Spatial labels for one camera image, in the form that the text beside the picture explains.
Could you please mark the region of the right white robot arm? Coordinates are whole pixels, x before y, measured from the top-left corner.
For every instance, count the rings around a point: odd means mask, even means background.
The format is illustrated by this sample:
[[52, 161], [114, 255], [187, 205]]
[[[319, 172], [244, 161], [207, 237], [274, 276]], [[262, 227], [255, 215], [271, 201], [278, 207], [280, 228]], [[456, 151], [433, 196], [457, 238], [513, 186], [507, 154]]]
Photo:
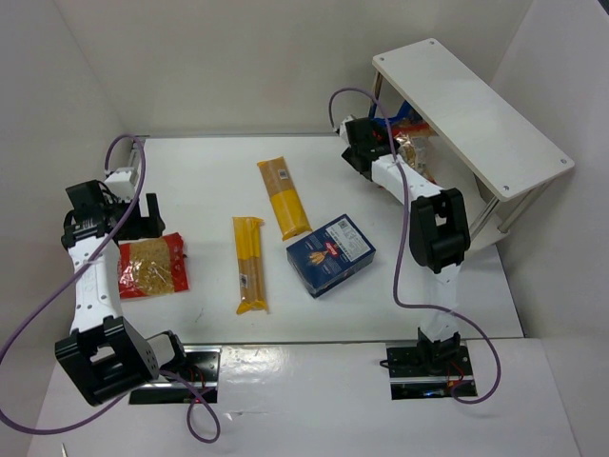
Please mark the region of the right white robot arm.
[[418, 328], [415, 363], [431, 367], [457, 355], [461, 336], [452, 313], [458, 275], [471, 240], [462, 193], [443, 189], [413, 169], [398, 142], [369, 118], [346, 117], [338, 133], [348, 144], [343, 159], [366, 179], [391, 192], [408, 210], [408, 247], [427, 273], [432, 313]]

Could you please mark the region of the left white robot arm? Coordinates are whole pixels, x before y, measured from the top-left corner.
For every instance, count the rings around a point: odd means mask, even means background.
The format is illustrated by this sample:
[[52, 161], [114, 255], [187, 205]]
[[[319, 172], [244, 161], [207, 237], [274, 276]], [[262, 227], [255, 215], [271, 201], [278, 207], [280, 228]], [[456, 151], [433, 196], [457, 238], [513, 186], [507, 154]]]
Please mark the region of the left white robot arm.
[[123, 168], [105, 180], [67, 189], [73, 208], [62, 244], [79, 277], [69, 336], [55, 356], [92, 406], [156, 380], [186, 362], [179, 337], [166, 330], [142, 336], [124, 317], [129, 298], [168, 295], [188, 288], [184, 241], [165, 234], [155, 194], [140, 211], [136, 172]]

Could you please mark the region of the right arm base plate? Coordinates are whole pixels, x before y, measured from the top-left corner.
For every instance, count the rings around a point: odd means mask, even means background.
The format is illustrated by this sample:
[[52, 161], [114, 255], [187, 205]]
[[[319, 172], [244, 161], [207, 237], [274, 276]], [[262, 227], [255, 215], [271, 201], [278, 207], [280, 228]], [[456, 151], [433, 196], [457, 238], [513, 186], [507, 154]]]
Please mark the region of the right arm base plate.
[[423, 363], [414, 344], [388, 345], [379, 365], [388, 372], [392, 400], [450, 398], [452, 388], [465, 398], [478, 395], [466, 345], [431, 365]]

